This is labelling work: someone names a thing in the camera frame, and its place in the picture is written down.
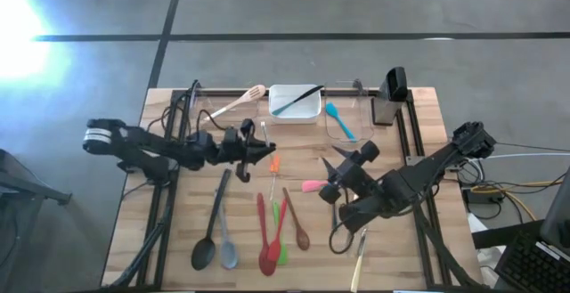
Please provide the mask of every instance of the red spatula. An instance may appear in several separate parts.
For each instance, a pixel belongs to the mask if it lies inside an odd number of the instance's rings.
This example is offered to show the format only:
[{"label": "red spatula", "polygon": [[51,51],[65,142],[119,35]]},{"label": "red spatula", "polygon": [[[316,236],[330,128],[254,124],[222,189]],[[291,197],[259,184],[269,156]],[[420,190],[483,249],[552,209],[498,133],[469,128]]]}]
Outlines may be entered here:
[{"label": "red spatula", "polygon": [[279,254],[281,254],[281,244],[279,242],[279,236],[281,234],[281,227],[283,226],[283,219],[285,218],[285,211],[287,210],[287,201],[284,199],[281,203],[281,216],[279,216],[279,226],[277,227],[277,233],[275,234],[275,240],[269,246],[269,251],[267,252],[267,259],[277,263],[279,259]]},{"label": "red spatula", "polygon": [[261,273],[266,276],[271,276],[275,273],[277,267],[277,260],[270,261],[267,259],[267,252],[269,245],[267,245],[267,235],[265,235],[265,203],[264,196],[261,193],[257,194],[257,213],[259,214],[259,223],[261,224],[262,247],[259,253],[259,269]]}]

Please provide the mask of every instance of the brown spoon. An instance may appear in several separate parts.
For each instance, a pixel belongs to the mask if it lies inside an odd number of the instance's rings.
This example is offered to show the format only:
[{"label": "brown spoon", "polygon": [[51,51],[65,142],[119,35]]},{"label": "brown spoon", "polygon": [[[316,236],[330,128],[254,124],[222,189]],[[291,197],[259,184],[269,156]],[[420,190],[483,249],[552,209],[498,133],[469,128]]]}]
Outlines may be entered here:
[{"label": "brown spoon", "polygon": [[287,201],[289,208],[291,208],[291,214],[293,215],[293,221],[295,222],[295,227],[297,228],[297,245],[299,246],[299,248],[301,248],[303,250],[308,250],[309,246],[311,246],[311,241],[309,240],[309,235],[307,235],[305,230],[303,230],[303,227],[301,227],[301,224],[299,223],[299,220],[297,219],[297,214],[295,214],[295,209],[293,208],[293,203],[291,203],[291,198],[289,197],[289,192],[287,191],[287,189],[285,187],[283,187],[283,193],[285,194],[285,200]]}]

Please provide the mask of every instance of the gray spoon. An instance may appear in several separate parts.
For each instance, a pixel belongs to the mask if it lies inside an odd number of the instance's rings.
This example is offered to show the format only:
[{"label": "gray spoon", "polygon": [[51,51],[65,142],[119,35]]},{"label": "gray spoon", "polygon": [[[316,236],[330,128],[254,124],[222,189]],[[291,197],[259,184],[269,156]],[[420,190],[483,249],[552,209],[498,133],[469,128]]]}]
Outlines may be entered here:
[{"label": "gray spoon", "polygon": [[216,244],[212,241],[212,231],[214,230],[214,221],[216,220],[216,213],[219,210],[220,203],[222,202],[222,195],[224,194],[225,185],[228,184],[228,180],[232,175],[232,170],[226,168],[224,174],[222,175],[222,181],[220,181],[220,187],[216,194],[216,199],[214,200],[214,207],[212,208],[212,215],[208,222],[208,231],[206,232],[206,237],[199,240],[194,246],[192,251],[191,263],[194,270],[199,271],[212,261],[214,254],[216,253]]},{"label": "gray spoon", "polygon": [[238,252],[235,248],[235,244],[232,243],[232,240],[230,240],[230,236],[228,235],[228,225],[225,222],[224,205],[220,205],[218,216],[220,216],[220,224],[222,225],[222,247],[220,248],[222,266],[231,270],[238,264]]}]

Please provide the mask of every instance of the keyboard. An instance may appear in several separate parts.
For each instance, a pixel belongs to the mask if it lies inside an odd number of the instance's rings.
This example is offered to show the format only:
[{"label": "keyboard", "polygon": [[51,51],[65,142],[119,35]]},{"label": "keyboard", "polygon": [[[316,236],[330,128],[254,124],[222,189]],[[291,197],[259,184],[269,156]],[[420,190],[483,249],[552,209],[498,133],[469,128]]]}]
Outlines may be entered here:
[{"label": "keyboard", "polygon": [[570,292],[570,263],[522,233],[507,246],[495,272],[525,292]]}]

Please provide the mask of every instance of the floor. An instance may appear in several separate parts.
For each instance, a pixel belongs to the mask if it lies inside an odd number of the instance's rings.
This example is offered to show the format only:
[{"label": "floor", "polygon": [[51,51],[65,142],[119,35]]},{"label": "floor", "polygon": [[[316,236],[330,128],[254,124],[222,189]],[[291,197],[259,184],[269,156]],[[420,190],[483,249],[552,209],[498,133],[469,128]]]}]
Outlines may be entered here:
[{"label": "floor", "polygon": [[[501,142],[568,148],[569,2],[179,0],[176,7],[176,0],[1,0],[9,18],[0,25],[0,148],[54,188],[73,192],[66,207],[43,206],[9,291],[98,286],[125,174],[114,159],[81,149],[85,124],[136,124],[149,86],[187,87],[195,78],[210,87],[352,78],[379,85],[402,65],[410,86],[436,87],[449,133],[481,120]],[[160,36],[315,32],[384,35],[169,43]],[[413,40],[410,33],[465,38]],[[45,36],[28,42],[33,35]],[[543,151],[498,146],[495,154],[520,152]],[[568,166],[564,156],[484,162],[488,179],[520,183],[551,180]],[[555,190],[521,198],[543,217]],[[490,215],[494,208],[473,210]],[[515,223],[509,203],[485,221]]]}]

